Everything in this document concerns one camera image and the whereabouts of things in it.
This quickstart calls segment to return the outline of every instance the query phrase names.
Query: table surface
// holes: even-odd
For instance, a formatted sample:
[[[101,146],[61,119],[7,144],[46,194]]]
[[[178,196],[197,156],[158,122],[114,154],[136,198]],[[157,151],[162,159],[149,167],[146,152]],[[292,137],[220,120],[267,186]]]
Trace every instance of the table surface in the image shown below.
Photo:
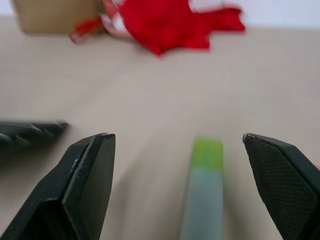
[[[320,163],[320,31],[214,34],[211,51],[163,58],[111,37],[82,45],[27,36],[0,18],[0,116],[68,121],[54,148],[0,168],[0,234],[38,181],[81,138],[116,134],[102,240],[178,239],[195,136],[224,143],[224,239],[280,240],[258,194],[244,132]]]

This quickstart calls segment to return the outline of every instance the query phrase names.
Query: white wall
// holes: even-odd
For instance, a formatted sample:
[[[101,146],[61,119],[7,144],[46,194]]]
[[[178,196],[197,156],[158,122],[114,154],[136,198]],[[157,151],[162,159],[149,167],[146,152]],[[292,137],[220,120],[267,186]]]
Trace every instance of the white wall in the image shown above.
[[[0,0],[0,15],[13,14],[9,1]],[[198,6],[221,3],[221,0],[193,1]],[[243,20],[250,25],[320,27],[320,0],[225,0],[224,2],[242,6],[245,11]]]
[[[0,15],[12,15],[14,11],[12,9],[10,0],[0,0]]]

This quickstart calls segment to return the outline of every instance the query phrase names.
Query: red fabric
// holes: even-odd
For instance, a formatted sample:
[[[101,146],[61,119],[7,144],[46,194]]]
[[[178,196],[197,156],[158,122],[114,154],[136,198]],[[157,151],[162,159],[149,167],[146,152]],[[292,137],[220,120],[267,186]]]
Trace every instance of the red fabric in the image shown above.
[[[69,34],[69,38],[73,43],[80,44],[85,40],[85,36],[92,34],[100,25],[102,25],[100,16],[87,19],[74,27],[75,30]]]
[[[174,48],[208,49],[212,31],[245,31],[239,8],[192,12],[188,0],[126,0],[120,14],[128,32],[157,55]]]

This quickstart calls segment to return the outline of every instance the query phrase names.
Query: cardboard box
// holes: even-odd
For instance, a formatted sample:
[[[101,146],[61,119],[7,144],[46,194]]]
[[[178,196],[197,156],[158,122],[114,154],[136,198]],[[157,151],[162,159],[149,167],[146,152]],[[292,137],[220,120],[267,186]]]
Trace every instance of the cardboard box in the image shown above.
[[[20,28],[30,34],[69,34],[98,16],[96,0],[13,0]]]

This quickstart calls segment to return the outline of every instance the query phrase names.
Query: green glue stick cap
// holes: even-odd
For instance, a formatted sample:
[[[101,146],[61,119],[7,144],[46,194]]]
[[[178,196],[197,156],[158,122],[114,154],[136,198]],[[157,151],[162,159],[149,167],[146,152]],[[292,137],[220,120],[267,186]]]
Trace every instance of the green glue stick cap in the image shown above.
[[[192,150],[191,167],[223,171],[224,148],[217,138],[196,137]]]

